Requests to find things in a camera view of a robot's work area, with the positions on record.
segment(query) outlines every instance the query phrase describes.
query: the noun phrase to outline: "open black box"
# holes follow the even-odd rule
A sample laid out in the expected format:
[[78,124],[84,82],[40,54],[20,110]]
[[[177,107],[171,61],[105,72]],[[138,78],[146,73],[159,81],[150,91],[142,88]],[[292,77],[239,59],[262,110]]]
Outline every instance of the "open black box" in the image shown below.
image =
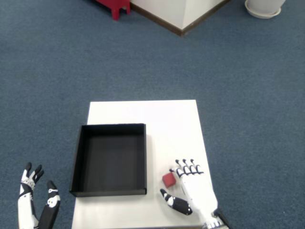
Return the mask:
[[145,124],[81,126],[70,192],[76,197],[146,194]]

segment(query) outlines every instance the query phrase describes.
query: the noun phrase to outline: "baseboard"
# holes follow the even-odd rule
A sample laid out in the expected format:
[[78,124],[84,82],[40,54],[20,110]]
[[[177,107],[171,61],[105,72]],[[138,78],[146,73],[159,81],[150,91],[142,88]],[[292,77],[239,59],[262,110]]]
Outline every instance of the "baseboard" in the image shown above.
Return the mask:
[[148,12],[147,10],[142,9],[141,7],[130,3],[130,7],[133,11],[137,12],[138,14],[152,20],[153,22],[163,26],[164,28],[168,29],[169,31],[177,34],[178,36],[184,36],[187,32],[189,32],[190,30],[192,30],[193,28],[195,28],[197,25],[199,25],[201,22],[203,22],[205,19],[207,19],[209,16],[211,16],[212,14],[214,14],[217,10],[219,10],[223,5],[225,5],[226,3],[228,3],[230,0],[224,0],[222,2],[220,2],[219,4],[217,4],[216,6],[214,6],[212,9],[210,9],[209,11],[207,11],[207,13],[205,13],[204,15],[202,15],[201,17],[199,17],[198,19],[196,19],[194,22],[192,22],[191,24],[189,24],[188,26],[186,26],[184,29],[180,29],[170,23],[168,23],[167,21],[159,18],[158,16]]

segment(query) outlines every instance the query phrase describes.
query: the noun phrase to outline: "carpeted floor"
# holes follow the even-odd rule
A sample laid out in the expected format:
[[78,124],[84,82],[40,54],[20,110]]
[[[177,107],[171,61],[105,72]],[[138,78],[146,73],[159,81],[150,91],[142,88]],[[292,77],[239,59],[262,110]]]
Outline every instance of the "carpeted floor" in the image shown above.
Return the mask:
[[234,229],[305,225],[305,1],[271,20],[232,0],[180,38],[90,0],[0,3],[0,221],[17,228],[26,162],[43,164],[70,228],[78,129],[90,101],[196,99],[213,185]]

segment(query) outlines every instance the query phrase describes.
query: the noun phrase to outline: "white robotic hand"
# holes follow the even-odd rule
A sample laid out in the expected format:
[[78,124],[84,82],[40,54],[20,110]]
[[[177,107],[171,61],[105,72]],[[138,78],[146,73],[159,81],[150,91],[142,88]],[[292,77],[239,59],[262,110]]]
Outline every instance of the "white robotic hand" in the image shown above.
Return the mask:
[[[180,184],[186,195],[188,203],[179,204],[180,208],[175,206],[177,198],[170,196],[163,189],[161,193],[168,205],[173,209],[186,213],[196,212],[202,222],[204,229],[222,228],[226,224],[225,218],[218,210],[218,202],[209,182],[209,177],[201,170],[200,165],[195,164],[194,160],[176,160],[179,167],[171,168],[170,171],[177,174],[180,178]],[[181,206],[188,206],[187,209],[181,209]]]
[[36,183],[43,175],[41,168],[42,166],[39,165],[30,175],[31,163],[29,162],[23,171],[18,199],[19,229],[51,229],[55,222],[61,199],[52,181],[47,184],[48,202],[39,221],[35,214],[33,191]]

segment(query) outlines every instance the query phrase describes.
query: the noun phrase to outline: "white tabletop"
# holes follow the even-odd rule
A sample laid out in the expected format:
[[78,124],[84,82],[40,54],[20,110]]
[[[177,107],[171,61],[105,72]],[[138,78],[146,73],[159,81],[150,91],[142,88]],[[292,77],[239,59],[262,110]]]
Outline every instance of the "white tabletop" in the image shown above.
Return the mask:
[[195,213],[169,208],[160,193],[184,198],[178,179],[168,189],[162,182],[175,159],[193,158],[209,175],[196,101],[90,103],[89,125],[118,123],[146,124],[147,195],[76,198],[72,229],[199,226]]

